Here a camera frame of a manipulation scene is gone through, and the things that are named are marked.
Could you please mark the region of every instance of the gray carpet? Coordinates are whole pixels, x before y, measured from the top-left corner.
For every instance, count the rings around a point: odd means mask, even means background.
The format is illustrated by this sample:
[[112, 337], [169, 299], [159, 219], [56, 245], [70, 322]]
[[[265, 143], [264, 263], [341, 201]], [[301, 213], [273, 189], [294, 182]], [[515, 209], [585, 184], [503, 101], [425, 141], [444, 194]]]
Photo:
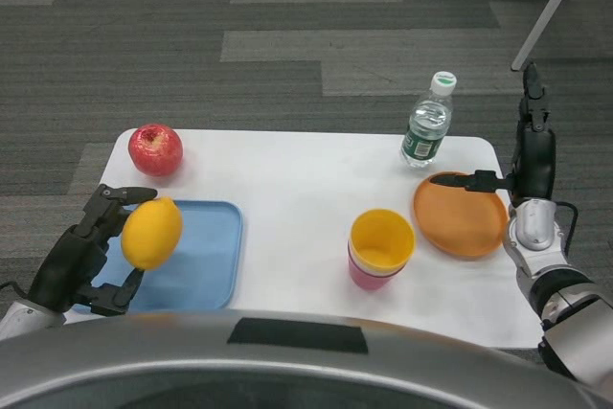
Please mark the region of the gray carpet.
[[[444, 69], [460, 82], [451, 134], [488, 139], [508, 164], [510, 65], [545, 2], [0, 0], [0, 280], [29, 285], [114, 140], [147, 122], [402, 133]], [[613, 0], [565, 0], [533, 53], [552, 95], [556, 198], [581, 210], [572, 259], [608, 287], [612, 37]]]

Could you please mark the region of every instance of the black cable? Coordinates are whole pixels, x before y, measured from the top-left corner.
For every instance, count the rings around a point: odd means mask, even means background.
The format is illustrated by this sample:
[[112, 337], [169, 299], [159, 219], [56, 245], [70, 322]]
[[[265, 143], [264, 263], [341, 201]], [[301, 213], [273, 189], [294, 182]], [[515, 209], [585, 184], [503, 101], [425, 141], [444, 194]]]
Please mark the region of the black cable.
[[568, 258], [568, 251], [571, 249], [571, 242], [573, 241], [573, 234], [575, 233], [575, 226], [579, 219], [579, 209], [572, 203], [567, 201], [557, 201], [557, 206], [569, 208], [573, 212], [573, 220], [571, 221], [571, 228], [568, 231], [568, 237], [566, 237], [566, 244], [564, 245], [564, 255]]
[[17, 293], [17, 295], [21, 297], [22, 299], [25, 299], [26, 297], [28, 297], [28, 294], [26, 294], [26, 291], [21, 289], [21, 286], [17, 284], [17, 282], [10, 280], [9, 282], [2, 283], [0, 284], [0, 290], [4, 289], [7, 286], [12, 287], [12, 289]]

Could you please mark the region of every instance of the yellow cup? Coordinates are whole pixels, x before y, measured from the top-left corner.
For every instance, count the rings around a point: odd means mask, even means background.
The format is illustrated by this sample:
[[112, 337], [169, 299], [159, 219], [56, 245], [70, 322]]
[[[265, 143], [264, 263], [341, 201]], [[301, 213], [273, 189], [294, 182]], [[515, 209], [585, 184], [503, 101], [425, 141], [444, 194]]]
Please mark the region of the yellow cup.
[[390, 210], [370, 210], [352, 226], [350, 254], [359, 266], [382, 276], [398, 272], [415, 250], [415, 232]]

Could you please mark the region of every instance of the table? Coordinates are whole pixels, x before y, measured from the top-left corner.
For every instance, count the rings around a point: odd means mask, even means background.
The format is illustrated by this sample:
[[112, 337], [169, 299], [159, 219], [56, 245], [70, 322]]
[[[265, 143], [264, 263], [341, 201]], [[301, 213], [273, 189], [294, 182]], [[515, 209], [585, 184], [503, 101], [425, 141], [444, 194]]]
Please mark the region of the table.
[[227, 200], [242, 210], [242, 254], [228, 308], [383, 321], [497, 348], [533, 348], [540, 340], [538, 318], [502, 248], [486, 260], [457, 261], [416, 228], [413, 258], [378, 291], [362, 290], [348, 273], [347, 239], [358, 215], [388, 208], [414, 223], [413, 192], [429, 174], [500, 174], [487, 141], [446, 137], [437, 162], [413, 171], [399, 157], [398, 135], [177, 130], [183, 165], [173, 178], [155, 179], [128, 156], [132, 131], [117, 140], [103, 183], [154, 187], [175, 199]]

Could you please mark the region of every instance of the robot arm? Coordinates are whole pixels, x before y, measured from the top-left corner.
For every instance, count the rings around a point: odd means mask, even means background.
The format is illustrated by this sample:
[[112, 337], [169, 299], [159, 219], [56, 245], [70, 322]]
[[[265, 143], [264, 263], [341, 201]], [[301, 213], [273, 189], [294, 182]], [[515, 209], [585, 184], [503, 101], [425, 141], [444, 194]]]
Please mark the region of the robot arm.
[[549, 116], [545, 89], [530, 64], [511, 173], [504, 179], [483, 170], [469, 176], [441, 174], [432, 182], [470, 192], [511, 192], [504, 247], [517, 267], [519, 288], [541, 319], [543, 362], [613, 398], [613, 296], [566, 260], [568, 244], [552, 201], [556, 136]]
[[37, 329], [61, 326], [74, 304], [103, 316], [127, 312], [143, 270], [134, 269], [121, 286], [91, 285], [106, 263], [108, 241], [124, 228], [125, 205], [155, 198], [154, 189], [112, 189], [100, 184], [83, 208], [85, 216], [64, 232], [34, 276], [25, 299], [12, 304], [0, 322], [0, 340]]

